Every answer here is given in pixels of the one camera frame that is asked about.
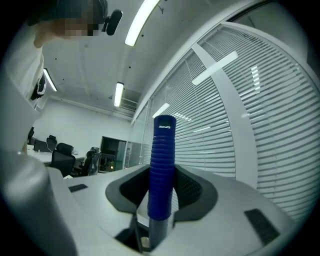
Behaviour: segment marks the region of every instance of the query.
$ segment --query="fluorescent tube light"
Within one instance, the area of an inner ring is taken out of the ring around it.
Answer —
[[[144,0],[140,9],[136,13],[134,20],[125,39],[125,44],[135,46],[138,36],[150,16],[153,9],[157,6],[160,0]]]
[[[219,69],[222,69],[226,65],[230,64],[231,62],[235,61],[238,58],[238,54],[236,51],[229,53],[227,56],[223,57],[217,63],[210,66],[207,70],[202,72],[198,77],[196,77],[192,83],[197,86],[201,84],[204,80],[210,77],[213,73],[217,72]]]
[[[116,89],[115,89],[115,97],[114,97],[114,105],[116,107],[120,106],[121,98],[122,98],[122,92],[124,91],[124,84],[122,82],[116,83]]]
[[[52,89],[53,89],[55,92],[57,92],[58,90],[57,90],[57,88],[55,87],[54,82],[52,82],[52,79],[51,79],[51,77],[50,77],[50,75],[49,75],[49,73],[48,73],[48,70],[47,70],[46,68],[43,69],[43,73],[44,73],[44,75],[45,75],[45,78],[49,81],[49,84],[51,85]]]
[[[162,112],[164,112],[167,108],[169,108],[169,104],[168,103],[164,103],[162,105],[162,107],[159,108],[159,110],[157,112],[154,113],[154,115],[152,116],[152,118],[156,118],[157,116],[161,115]]]
[[[195,131],[193,131],[194,133],[197,133],[197,132],[201,132],[201,131],[204,131],[204,130],[207,130],[207,129],[210,129],[211,128],[211,126],[209,126],[209,127],[206,127],[206,128],[202,128],[202,129],[200,129],[200,130],[195,130]]]

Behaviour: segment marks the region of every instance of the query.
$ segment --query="desk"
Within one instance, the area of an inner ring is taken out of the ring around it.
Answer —
[[[50,152],[36,152],[33,149],[28,149],[27,154],[28,156],[38,159],[40,162],[44,164],[51,163],[52,153]],[[78,155],[78,154],[73,154],[73,156],[75,157],[75,160],[80,160],[85,158],[85,156]]]

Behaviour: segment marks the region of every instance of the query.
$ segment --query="white ceiling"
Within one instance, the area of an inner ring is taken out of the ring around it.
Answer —
[[[143,0],[108,0],[109,15],[115,9],[123,12],[114,36],[99,32],[97,36],[56,39],[45,45],[44,67],[58,88],[56,96],[126,112],[114,107],[114,97],[108,99],[115,94],[116,83],[124,83],[124,98],[137,102],[157,63],[192,20],[212,6],[211,1],[218,2],[161,0],[163,14],[156,7],[136,45],[130,47],[125,45],[125,39]]]

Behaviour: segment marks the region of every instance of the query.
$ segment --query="blue grip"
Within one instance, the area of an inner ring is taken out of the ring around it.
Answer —
[[[154,119],[148,215],[156,221],[164,221],[171,214],[175,175],[176,123],[177,120],[170,115],[159,115]]]

